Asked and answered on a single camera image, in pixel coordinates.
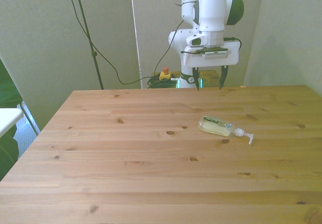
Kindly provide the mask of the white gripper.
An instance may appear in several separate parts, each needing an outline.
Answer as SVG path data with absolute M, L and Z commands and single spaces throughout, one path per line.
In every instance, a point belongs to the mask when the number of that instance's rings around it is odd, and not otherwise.
M 199 67 L 221 66 L 219 89 L 221 90 L 228 74 L 228 65 L 235 65 L 239 61 L 239 41 L 225 41 L 215 48 L 203 46 L 187 46 L 183 53 L 183 65 L 192 68 L 192 76 L 197 90 L 200 88 Z

